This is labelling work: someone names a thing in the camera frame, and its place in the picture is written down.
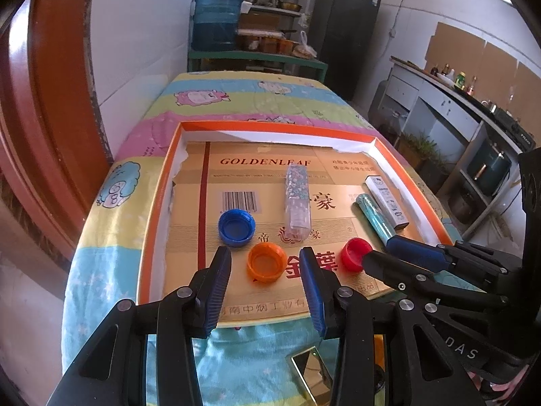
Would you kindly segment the yellow-orange bottle cap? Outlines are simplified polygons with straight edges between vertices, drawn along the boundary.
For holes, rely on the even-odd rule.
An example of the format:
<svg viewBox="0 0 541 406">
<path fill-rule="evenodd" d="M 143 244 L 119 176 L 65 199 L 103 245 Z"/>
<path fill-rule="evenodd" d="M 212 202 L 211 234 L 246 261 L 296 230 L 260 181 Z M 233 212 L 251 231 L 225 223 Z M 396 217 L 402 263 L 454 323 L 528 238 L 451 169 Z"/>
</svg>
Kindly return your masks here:
<svg viewBox="0 0 541 406">
<path fill-rule="evenodd" d="M 385 369 L 385 346 L 383 335 L 374 335 L 374 362 L 381 369 Z"/>
</svg>

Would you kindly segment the red bottle cap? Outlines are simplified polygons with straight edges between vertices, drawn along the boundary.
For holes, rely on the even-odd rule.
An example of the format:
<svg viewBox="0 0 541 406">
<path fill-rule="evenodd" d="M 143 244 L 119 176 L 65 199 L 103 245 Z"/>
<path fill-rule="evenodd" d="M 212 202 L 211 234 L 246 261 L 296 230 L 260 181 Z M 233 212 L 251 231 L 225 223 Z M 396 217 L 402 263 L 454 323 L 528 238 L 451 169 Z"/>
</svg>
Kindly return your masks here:
<svg viewBox="0 0 541 406">
<path fill-rule="evenodd" d="M 363 238 L 351 238 L 340 251 L 340 264 L 351 273 L 361 273 L 364 270 L 364 257 L 371 253 L 371 244 Z"/>
</svg>

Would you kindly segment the gold rectangular box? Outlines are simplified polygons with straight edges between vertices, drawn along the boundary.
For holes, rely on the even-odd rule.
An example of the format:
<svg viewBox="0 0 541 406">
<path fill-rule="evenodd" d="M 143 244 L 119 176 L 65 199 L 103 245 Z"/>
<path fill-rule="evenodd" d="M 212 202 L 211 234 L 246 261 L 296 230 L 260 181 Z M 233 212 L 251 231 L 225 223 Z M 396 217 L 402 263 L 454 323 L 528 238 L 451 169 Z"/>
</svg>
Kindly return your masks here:
<svg viewBox="0 0 541 406">
<path fill-rule="evenodd" d="M 308 405 L 330 405 L 333 379 L 315 346 L 290 356 L 293 372 Z"/>
</svg>

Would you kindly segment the teal rectangular box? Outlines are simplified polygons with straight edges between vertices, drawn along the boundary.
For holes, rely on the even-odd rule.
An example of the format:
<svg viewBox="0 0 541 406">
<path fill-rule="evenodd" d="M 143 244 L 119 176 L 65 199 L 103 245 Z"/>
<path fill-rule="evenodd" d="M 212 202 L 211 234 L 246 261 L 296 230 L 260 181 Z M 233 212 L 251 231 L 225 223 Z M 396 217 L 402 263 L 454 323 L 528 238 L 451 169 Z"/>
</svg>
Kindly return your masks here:
<svg viewBox="0 0 541 406">
<path fill-rule="evenodd" d="M 381 243 L 386 246 L 396 232 L 380 207 L 370 194 L 360 194 L 356 198 L 356 204 L 380 238 Z"/>
</svg>

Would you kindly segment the white Hello Kitty box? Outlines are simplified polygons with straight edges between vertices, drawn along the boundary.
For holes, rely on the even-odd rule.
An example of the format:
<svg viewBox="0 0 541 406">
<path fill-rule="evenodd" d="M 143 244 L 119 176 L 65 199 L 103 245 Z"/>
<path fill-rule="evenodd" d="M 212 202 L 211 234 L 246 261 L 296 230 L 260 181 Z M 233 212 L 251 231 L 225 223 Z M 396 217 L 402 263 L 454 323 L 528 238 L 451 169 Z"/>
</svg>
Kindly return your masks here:
<svg viewBox="0 0 541 406">
<path fill-rule="evenodd" d="M 365 184 L 393 229 L 405 229 L 409 220 L 384 179 L 370 175 L 365 179 Z"/>
</svg>

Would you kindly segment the orange bottle cap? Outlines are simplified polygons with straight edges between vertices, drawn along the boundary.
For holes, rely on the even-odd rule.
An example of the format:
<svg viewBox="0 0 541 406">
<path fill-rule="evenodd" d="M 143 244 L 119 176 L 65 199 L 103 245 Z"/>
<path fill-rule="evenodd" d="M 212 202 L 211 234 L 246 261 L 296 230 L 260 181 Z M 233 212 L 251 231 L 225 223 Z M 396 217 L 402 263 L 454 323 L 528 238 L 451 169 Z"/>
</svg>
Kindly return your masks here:
<svg viewBox="0 0 541 406">
<path fill-rule="evenodd" d="M 285 251 L 276 244 L 271 242 L 256 244 L 248 255 L 248 275 L 259 282 L 275 282 L 284 273 L 287 259 Z"/>
</svg>

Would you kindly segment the clear floral plastic case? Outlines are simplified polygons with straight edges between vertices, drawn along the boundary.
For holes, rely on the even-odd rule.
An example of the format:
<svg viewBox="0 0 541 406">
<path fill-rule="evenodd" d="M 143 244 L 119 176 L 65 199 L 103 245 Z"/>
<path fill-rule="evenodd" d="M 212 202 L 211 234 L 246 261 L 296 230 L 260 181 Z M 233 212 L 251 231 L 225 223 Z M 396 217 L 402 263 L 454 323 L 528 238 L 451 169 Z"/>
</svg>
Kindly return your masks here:
<svg viewBox="0 0 541 406">
<path fill-rule="evenodd" d="M 295 242 L 304 241 L 312 230 L 310 203 L 307 169 L 292 164 L 285 174 L 285 235 Z"/>
</svg>

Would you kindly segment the blue bottle cap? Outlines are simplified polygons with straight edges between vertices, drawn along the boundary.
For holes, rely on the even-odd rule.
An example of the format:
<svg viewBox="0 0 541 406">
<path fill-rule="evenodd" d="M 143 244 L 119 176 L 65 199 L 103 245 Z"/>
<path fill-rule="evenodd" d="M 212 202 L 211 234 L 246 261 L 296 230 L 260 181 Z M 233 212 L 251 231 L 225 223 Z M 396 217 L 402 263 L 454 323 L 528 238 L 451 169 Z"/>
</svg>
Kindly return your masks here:
<svg viewBox="0 0 541 406">
<path fill-rule="evenodd" d="M 218 233 L 229 247 L 244 247 L 253 238 L 256 222 L 253 216 L 241 209 L 230 209 L 218 220 Z"/>
</svg>

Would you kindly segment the black bottle cap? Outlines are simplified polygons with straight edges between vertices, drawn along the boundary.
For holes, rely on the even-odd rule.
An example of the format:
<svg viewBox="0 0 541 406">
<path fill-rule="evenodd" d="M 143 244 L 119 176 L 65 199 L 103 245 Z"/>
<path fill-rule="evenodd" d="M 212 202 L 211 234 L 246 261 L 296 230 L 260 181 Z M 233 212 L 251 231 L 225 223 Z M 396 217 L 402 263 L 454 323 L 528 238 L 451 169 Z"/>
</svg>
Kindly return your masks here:
<svg viewBox="0 0 541 406">
<path fill-rule="evenodd" d="M 377 394 L 385 388 L 385 371 L 379 365 L 374 366 L 374 393 Z"/>
</svg>

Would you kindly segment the dark green appliance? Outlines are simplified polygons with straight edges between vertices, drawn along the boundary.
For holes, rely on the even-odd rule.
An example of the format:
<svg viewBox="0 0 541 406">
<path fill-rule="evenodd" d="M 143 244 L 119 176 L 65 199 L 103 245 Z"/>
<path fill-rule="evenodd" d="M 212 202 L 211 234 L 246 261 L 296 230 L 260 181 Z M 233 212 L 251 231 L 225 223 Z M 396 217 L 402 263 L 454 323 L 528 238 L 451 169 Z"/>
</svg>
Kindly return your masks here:
<svg viewBox="0 0 541 406">
<path fill-rule="evenodd" d="M 467 168 L 467 174 L 484 195 L 493 196 L 511 168 L 511 159 L 489 139 L 483 141 Z"/>
</svg>

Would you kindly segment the colourful cartoon quilt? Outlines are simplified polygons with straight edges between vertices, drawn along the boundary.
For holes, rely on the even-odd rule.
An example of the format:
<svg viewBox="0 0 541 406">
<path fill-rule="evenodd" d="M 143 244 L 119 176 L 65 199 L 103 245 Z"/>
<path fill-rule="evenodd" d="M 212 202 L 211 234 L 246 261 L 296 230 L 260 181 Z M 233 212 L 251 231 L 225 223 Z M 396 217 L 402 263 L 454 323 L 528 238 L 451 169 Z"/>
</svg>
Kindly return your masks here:
<svg viewBox="0 0 541 406">
<path fill-rule="evenodd" d="M 178 75 L 117 153 L 72 259 L 62 318 L 68 367 L 123 299 L 160 300 L 188 284 L 221 245 L 224 211 L 249 211 L 251 244 L 287 256 L 276 282 L 250 276 L 248 247 L 232 252 L 218 326 L 193 354 L 207 405 L 306 405 L 291 357 L 316 347 L 327 367 L 337 343 L 313 328 L 300 276 L 302 243 L 286 231 L 285 175 L 308 172 L 312 228 L 304 244 L 340 272 L 351 238 L 380 239 L 356 205 L 379 175 L 409 219 L 404 235 L 429 244 L 460 233 L 405 159 L 341 98 L 317 81 L 250 71 Z"/>
</svg>

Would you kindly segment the potted green plant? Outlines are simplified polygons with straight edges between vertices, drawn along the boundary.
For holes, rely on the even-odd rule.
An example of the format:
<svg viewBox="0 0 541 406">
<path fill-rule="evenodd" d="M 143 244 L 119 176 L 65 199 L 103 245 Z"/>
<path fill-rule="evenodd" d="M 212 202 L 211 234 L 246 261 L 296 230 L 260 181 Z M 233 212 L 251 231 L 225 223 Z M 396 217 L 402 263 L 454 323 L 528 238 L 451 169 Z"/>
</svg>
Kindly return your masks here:
<svg viewBox="0 0 541 406">
<path fill-rule="evenodd" d="M 397 150 L 417 172 L 426 186 L 436 194 L 451 174 L 453 164 L 438 149 L 427 135 L 401 134 Z"/>
</svg>

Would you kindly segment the orange-rimmed cardboard tray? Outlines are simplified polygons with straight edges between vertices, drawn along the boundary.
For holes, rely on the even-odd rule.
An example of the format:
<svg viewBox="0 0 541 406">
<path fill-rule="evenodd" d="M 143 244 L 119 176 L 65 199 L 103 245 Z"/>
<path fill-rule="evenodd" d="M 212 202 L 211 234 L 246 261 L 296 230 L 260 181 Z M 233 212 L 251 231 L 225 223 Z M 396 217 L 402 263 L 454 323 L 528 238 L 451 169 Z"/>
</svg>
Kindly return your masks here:
<svg viewBox="0 0 541 406">
<path fill-rule="evenodd" d="M 387 285 L 340 255 L 356 239 L 383 244 L 357 198 L 382 178 L 408 224 L 407 238 L 451 239 L 410 173 L 377 137 L 294 125 L 184 122 L 167 138 L 138 276 L 138 303 L 186 285 L 228 238 L 232 268 L 222 327 L 303 318 L 299 252 L 374 298 Z"/>
</svg>

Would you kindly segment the white kitchen counter cabinet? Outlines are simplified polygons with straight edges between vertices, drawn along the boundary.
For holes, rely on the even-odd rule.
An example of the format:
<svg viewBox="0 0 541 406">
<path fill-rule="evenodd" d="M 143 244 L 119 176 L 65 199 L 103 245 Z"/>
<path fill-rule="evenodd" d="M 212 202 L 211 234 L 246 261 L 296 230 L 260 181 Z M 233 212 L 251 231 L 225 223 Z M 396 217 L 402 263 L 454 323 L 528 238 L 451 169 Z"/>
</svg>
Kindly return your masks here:
<svg viewBox="0 0 541 406">
<path fill-rule="evenodd" d="M 427 135 L 453 164 L 434 194 L 458 233 L 466 240 L 492 244 L 507 238 L 524 241 L 525 213 L 518 157 L 522 150 L 498 127 L 491 114 L 438 77 L 392 58 L 387 80 L 374 97 L 374 123 L 387 125 L 397 146 L 401 134 Z M 511 168 L 493 196 L 484 195 L 467 174 L 479 147 L 495 142 L 511 159 Z"/>
</svg>

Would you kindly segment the red wooden door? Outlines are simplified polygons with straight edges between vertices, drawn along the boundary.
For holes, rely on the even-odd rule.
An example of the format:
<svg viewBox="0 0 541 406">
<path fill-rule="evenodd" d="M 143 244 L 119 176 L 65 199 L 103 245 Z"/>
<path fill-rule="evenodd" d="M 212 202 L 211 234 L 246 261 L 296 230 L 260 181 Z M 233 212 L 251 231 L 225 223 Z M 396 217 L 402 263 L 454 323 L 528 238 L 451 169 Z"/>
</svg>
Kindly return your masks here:
<svg viewBox="0 0 541 406">
<path fill-rule="evenodd" d="M 112 163 L 94 90 L 91 0 L 1 9 L 1 252 L 62 297 Z"/>
</svg>

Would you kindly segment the plastic bag of food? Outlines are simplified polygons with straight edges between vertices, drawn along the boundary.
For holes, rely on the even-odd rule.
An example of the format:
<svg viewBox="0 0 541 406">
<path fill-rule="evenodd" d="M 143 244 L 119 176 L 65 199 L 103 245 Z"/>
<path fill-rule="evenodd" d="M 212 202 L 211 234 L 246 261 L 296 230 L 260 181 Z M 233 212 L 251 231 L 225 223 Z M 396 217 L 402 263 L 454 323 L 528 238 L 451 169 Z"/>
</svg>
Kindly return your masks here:
<svg viewBox="0 0 541 406">
<path fill-rule="evenodd" d="M 293 47 L 291 55 L 307 60 L 313 60 L 317 57 L 316 51 L 308 45 L 305 31 L 300 32 L 300 42 Z"/>
</svg>

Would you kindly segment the black refrigerator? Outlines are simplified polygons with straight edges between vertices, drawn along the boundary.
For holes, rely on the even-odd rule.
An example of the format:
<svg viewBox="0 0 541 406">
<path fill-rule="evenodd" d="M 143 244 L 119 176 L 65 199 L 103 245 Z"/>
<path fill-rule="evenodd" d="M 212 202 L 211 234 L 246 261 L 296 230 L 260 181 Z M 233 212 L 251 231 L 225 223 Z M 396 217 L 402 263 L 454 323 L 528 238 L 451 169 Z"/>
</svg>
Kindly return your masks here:
<svg viewBox="0 0 541 406">
<path fill-rule="evenodd" d="M 367 59 L 380 0 L 315 0 L 307 34 L 317 59 L 327 64 L 325 85 L 353 99 Z"/>
</svg>

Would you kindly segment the green bench table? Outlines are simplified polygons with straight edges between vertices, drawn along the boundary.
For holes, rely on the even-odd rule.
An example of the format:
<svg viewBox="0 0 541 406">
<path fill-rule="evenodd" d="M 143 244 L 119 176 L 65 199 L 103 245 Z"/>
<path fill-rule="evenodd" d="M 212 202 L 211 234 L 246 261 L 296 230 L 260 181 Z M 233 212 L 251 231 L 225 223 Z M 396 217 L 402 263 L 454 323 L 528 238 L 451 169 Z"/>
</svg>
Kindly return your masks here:
<svg viewBox="0 0 541 406">
<path fill-rule="evenodd" d="M 260 61 L 276 62 L 299 67 L 306 67 L 316 70 L 316 79 L 323 83 L 326 79 L 328 65 L 317 59 L 304 59 L 292 55 L 270 54 L 258 51 L 246 50 L 225 50 L 225 51 L 198 51 L 190 50 L 187 56 L 187 71 L 200 71 L 203 60 L 241 60 L 241 61 Z"/>
</svg>

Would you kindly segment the green metal shelf rack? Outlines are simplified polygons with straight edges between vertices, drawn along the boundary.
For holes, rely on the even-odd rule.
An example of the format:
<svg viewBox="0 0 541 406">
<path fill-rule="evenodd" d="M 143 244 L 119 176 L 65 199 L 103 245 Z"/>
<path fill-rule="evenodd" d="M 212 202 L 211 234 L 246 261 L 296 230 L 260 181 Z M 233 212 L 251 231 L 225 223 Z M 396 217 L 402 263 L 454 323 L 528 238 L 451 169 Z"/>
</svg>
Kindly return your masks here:
<svg viewBox="0 0 541 406">
<path fill-rule="evenodd" d="M 289 51 L 299 38 L 306 10 L 306 0 L 244 0 L 237 46 L 249 51 Z"/>
</svg>

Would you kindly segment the blue water jug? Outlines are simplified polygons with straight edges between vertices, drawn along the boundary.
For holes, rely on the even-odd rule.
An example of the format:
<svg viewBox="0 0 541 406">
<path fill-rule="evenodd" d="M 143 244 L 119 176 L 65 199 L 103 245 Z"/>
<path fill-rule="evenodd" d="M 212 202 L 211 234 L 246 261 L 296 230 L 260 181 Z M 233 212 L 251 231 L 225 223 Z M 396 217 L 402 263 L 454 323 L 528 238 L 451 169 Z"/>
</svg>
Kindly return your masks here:
<svg viewBox="0 0 541 406">
<path fill-rule="evenodd" d="M 194 0 L 192 49 L 227 51 L 236 46 L 244 0 Z"/>
</svg>

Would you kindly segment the brown cardboard wall panel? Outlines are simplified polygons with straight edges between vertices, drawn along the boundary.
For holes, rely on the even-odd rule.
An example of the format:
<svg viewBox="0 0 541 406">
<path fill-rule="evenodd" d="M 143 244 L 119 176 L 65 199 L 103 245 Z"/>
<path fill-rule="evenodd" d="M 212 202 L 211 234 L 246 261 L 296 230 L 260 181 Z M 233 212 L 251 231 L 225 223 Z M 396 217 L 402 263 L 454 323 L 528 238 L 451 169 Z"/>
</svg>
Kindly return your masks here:
<svg viewBox="0 0 541 406">
<path fill-rule="evenodd" d="M 524 63 L 480 37 L 441 22 L 425 60 L 427 70 L 448 65 L 456 73 L 465 73 L 477 100 L 509 111 L 534 139 L 540 139 L 540 77 Z"/>
</svg>

